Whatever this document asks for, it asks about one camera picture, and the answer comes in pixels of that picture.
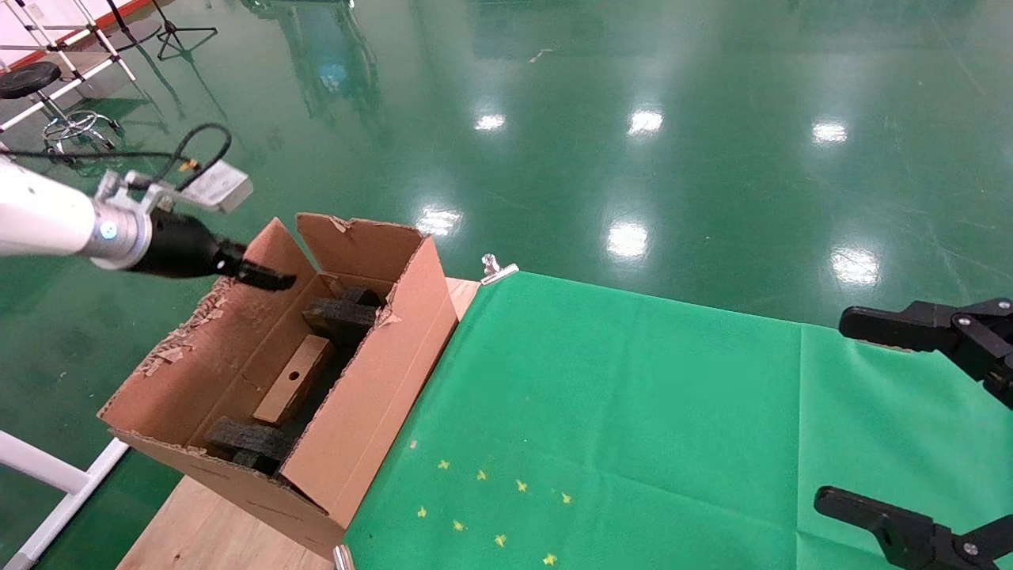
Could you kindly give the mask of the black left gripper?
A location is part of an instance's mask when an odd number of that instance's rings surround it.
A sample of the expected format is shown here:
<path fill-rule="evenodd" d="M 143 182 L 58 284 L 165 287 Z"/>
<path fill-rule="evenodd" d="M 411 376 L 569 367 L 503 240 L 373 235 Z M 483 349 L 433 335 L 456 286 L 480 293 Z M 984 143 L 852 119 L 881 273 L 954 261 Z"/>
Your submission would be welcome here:
<path fill-rule="evenodd" d="M 150 242 L 131 266 L 133 273 L 170 279 L 237 276 L 239 283 L 267 291 L 289 290 L 297 280 L 294 274 L 243 260 L 245 245 L 213 234 L 193 216 L 155 210 L 150 220 Z"/>

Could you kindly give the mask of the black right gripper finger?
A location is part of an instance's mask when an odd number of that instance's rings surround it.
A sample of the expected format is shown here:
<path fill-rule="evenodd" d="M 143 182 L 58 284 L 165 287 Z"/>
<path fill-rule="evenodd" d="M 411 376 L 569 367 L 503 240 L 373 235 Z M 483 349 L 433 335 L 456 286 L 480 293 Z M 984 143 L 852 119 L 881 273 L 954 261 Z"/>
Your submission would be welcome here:
<path fill-rule="evenodd" d="M 819 489 L 820 515 L 867 530 L 890 565 L 901 569 L 997 569 L 1012 552 L 1012 516 L 953 533 L 934 519 L 843 489 Z"/>
<path fill-rule="evenodd" d="M 1012 302 L 994 298 L 972 306 L 912 302 L 898 313 L 863 306 L 846 308 L 839 332 L 875 345 L 940 352 L 1012 408 Z"/>

